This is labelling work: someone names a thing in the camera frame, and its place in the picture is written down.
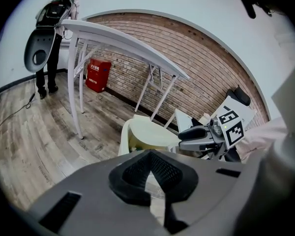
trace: red fire extinguisher box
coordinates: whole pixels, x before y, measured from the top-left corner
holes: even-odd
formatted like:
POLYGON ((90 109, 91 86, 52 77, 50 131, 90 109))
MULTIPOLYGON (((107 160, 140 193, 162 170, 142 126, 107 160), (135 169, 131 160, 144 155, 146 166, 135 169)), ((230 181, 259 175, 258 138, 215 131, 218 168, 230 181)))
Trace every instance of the red fire extinguisher box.
POLYGON ((110 62, 98 59, 90 59, 86 80, 87 87, 94 90, 95 92, 104 91, 108 81, 111 65, 112 64, 110 62))

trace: white table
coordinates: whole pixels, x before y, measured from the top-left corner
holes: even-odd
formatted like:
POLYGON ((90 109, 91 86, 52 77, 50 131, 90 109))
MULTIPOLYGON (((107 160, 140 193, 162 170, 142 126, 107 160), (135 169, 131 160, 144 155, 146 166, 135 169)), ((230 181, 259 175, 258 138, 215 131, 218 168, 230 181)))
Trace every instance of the white table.
MULTIPOLYGON (((141 60, 149 64, 150 73, 147 78, 147 81, 144 85, 144 88, 141 92, 137 107, 135 111, 137 111, 138 106, 142 100, 143 94, 150 84, 152 87, 158 89, 163 93, 163 96, 159 103, 157 104, 152 116, 151 120, 155 117, 157 111, 162 105, 164 99, 166 98, 170 88, 174 84, 175 80, 181 76, 185 79, 189 79, 189 76, 181 70, 176 64, 166 58, 164 55, 159 53, 157 50, 153 49, 146 43, 124 33, 119 30, 94 24, 91 22, 78 21, 78 20, 63 20, 62 26, 66 27, 68 30, 73 32, 70 46, 69 46, 69 60, 68 60, 68 91, 69 91, 69 100, 70 107, 72 112, 72 117, 74 120, 74 124, 78 131, 79 138, 83 139, 83 135, 80 129, 79 120, 77 111, 74 103, 74 86, 73 82, 76 77, 80 74, 83 74, 84 63, 87 59, 89 59, 93 53, 95 53, 100 48, 105 48, 109 46, 111 50, 118 50, 132 58, 141 60), (78 65, 74 67, 75 56, 77 52, 77 43, 78 39, 84 39, 83 47, 79 53, 78 65), (89 42, 92 41, 92 45, 95 44, 95 48, 90 51, 88 54, 87 47, 89 42), (158 69, 161 75, 161 71, 165 71, 172 76, 172 80, 169 83, 168 87, 163 90, 162 82, 161 88, 154 84, 152 73, 154 69, 158 69)), ((84 112, 83 109, 83 76, 80 76, 80 108, 81 113, 84 112)))
MULTIPOLYGON (((228 112, 229 110, 234 110, 241 117, 243 128, 245 128, 248 125, 248 123, 253 119, 253 117, 256 114, 256 111, 232 99, 230 96, 227 96, 223 103, 215 110, 215 112, 210 116, 209 119, 212 119, 216 115, 222 115, 228 112)), ((193 126, 191 116, 187 115, 183 111, 180 111, 179 109, 175 109, 173 115, 165 124, 164 128, 167 128, 175 117, 179 133, 193 126)))

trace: cable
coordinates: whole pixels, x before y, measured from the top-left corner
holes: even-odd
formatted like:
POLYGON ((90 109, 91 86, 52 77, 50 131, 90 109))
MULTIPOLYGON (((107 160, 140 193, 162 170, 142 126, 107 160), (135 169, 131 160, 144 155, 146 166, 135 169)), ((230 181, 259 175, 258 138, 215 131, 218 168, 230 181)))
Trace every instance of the cable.
POLYGON ((1 123, 0 123, 0 127, 1 125, 8 120, 10 117, 12 117, 13 115, 15 115, 17 112, 21 111, 24 107, 26 109, 29 109, 31 106, 31 101, 33 100, 35 94, 36 94, 36 88, 35 88, 35 77, 34 77, 34 73, 33 73, 33 84, 34 84, 34 93, 31 95, 31 97, 29 98, 29 102, 27 104, 25 104, 23 107, 21 107, 18 111, 15 111, 14 113, 10 114, 7 118, 5 118, 1 123))

